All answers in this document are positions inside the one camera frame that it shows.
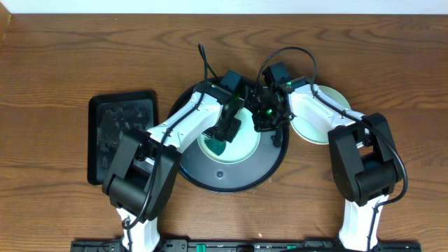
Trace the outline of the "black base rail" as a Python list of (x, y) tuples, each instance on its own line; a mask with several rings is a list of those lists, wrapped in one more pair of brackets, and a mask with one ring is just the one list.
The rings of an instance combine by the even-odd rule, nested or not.
[[(111, 241), (73, 241), (71, 252), (122, 252), (125, 247), (119, 239)], [(296, 243), (215, 242), (167, 239), (156, 247), (157, 252), (276, 252), (276, 251), (345, 251), (337, 241), (310, 240)], [(373, 252), (421, 252), (419, 243), (379, 242)]]

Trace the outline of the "rectangular black tray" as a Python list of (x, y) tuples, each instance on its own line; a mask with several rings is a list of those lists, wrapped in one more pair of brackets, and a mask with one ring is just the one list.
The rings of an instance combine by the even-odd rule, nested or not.
[(158, 122), (153, 90), (101, 94), (88, 103), (87, 181), (98, 186), (105, 176), (122, 137), (135, 128), (142, 132)]

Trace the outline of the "green plate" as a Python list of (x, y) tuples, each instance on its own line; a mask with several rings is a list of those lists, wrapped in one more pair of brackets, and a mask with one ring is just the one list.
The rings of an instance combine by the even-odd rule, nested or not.
[(347, 126), (353, 120), (325, 105), (311, 91), (311, 85), (299, 87), (289, 94), (288, 101), (294, 119), (291, 125), (303, 139), (313, 144), (328, 144), (328, 132), (338, 126)]

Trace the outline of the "green sponge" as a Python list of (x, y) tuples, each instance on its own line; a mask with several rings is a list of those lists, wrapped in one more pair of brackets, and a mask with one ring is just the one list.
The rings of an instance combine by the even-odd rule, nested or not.
[(226, 142), (215, 138), (206, 138), (204, 145), (207, 151), (215, 156), (220, 156), (224, 153), (226, 148)]

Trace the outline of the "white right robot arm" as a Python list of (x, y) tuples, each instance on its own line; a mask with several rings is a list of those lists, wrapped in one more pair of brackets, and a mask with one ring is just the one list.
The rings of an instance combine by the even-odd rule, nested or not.
[(296, 126), (297, 118), (303, 118), (326, 134), (332, 175), (345, 198), (338, 239), (350, 251), (375, 250), (383, 207), (401, 200), (409, 184), (387, 119), (353, 111), (308, 80), (256, 84), (245, 98), (257, 105), (257, 128)]

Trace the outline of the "mint plate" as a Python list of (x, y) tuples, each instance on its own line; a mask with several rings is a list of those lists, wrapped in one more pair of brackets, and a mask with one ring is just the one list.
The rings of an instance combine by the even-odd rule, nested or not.
[(215, 156), (206, 150), (204, 140), (210, 137), (202, 134), (197, 138), (199, 147), (208, 158), (223, 164), (234, 164), (244, 161), (255, 152), (260, 143), (260, 133), (254, 130), (252, 112), (243, 108), (235, 118), (241, 120), (241, 126), (232, 143), (225, 141), (226, 148), (222, 155)]

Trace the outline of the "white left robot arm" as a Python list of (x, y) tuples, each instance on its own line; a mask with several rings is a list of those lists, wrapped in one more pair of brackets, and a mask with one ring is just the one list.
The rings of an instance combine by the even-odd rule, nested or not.
[(244, 100), (208, 87), (174, 115), (145, 132), (132, 129), (118, 147), (102, 184), (122, 221), (122, 251), (154, 251), (158, 215), (171, 196), (184, 150), (203, 132), (234, 120)]

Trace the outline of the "round black tray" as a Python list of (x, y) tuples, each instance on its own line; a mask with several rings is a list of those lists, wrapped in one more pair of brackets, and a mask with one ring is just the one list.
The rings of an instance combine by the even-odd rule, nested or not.
[[(248, 88), (251, 92), (255, 82), (243, 78), (244, 91)], [(243, 108), (251, 112), (253, 105), (250, 103), (248, 100)], [(179, 172), (192, 184), (215, 193), (238, 193), (256, 187), (273, 175), (286, 156), (289, 128), (286, 125), (281, 128), (283, 143), (280, 148), (274, 147), (272, 143), (271, 136), (275, 130), (260, 132), (260, 143), (255, 152), (244, 161), (234, 164), (219, 163), (207, 157), (196, 138), (183, 152)]]

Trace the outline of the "yellow plate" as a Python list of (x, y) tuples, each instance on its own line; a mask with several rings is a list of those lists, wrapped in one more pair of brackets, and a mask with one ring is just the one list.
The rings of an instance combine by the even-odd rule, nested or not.
[(351, 109), (351, 106), (348, 102), (348, 100), (339, 92), (335, 93), (335, 100), (344, 108)]

